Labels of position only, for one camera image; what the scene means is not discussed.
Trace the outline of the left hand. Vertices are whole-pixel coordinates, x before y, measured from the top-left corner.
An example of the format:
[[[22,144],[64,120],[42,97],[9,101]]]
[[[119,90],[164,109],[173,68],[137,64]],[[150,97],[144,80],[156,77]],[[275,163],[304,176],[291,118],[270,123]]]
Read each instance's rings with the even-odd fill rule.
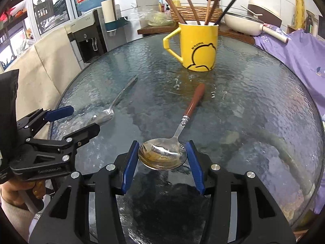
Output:
[[[32,190],[33,195],[37,199],[43,199],[46,194],[45,181],[26,182],[12,178],[9,181],[1,184],[1,196],[3,200],[15,207],[27,210],[24,200],[19,194],[19,191]]]

